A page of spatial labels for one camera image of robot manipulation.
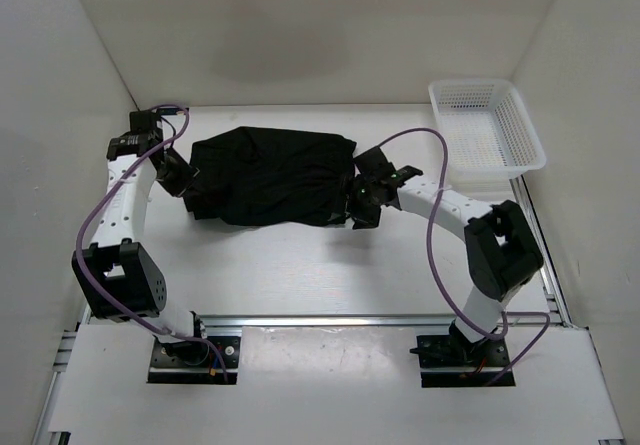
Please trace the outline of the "black shorts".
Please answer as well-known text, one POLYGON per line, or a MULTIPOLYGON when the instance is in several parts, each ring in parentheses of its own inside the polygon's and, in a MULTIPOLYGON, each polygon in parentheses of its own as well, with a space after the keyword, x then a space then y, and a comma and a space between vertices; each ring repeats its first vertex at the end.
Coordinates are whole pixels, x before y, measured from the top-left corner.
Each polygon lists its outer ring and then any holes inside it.
POLYGON ((341 225, 355 149, 338 134, 238 127, 192 145, 199 175, 184 204, 196 220, 229 225, 341 225))

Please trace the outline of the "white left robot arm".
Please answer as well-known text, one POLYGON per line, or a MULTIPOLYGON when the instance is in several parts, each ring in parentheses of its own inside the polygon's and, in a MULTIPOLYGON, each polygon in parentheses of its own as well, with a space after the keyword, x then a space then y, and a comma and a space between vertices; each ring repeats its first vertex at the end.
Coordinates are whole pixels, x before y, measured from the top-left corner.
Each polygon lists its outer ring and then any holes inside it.
POLYGON ((199 170, 174 148, 184 132, 164 134, 167 116, 176 114, 189 112, 169 104, 134 111, 129 130, 110 140, 107 191, 78 232, 72 269, 95 318, 136 323, 161 342, 175 343, 186 364, 198 365, 210 351, 201 319, 170 299, 143 245, 153 185, 176 198, 197 189, 199 170))

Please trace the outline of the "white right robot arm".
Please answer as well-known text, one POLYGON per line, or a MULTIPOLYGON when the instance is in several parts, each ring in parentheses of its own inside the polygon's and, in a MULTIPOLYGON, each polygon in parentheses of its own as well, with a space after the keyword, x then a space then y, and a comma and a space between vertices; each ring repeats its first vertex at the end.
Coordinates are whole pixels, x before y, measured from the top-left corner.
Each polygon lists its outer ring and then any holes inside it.
POLYGON ((348 210, 356 229, 377 227, 387 206, 425 218, 429 230, 439 226, 464 243, 473 287, 450 327, 449 352, 460 364, 476 362, 485 352, 484 340, 498 338, 504 308, 544 264, 521 207, 446 190, 415 167, 395 168, 378 147, 354 162, 359 174, 348 210))

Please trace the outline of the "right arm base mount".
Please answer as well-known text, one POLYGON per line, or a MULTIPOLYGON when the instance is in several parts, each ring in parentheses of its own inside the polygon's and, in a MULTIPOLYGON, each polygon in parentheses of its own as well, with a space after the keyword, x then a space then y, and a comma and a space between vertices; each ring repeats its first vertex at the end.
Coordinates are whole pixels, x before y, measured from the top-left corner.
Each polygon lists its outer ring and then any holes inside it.
POLYGON ((418 359, 422 388, 514 387, 511 357, 504 339, 467 346, 452 334, 418 335, 409 350, 418 359))

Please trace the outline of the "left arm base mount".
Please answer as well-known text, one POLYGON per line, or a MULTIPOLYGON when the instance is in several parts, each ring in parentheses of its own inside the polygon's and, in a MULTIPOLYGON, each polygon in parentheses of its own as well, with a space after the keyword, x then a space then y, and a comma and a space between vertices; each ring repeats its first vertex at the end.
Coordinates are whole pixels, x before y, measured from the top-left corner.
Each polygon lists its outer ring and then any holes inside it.
POLYGON ((203 344, 162 344, 154 340, 147 382, 150 384, 236 385, 241 355, 239 329, 210 334, 203 344))

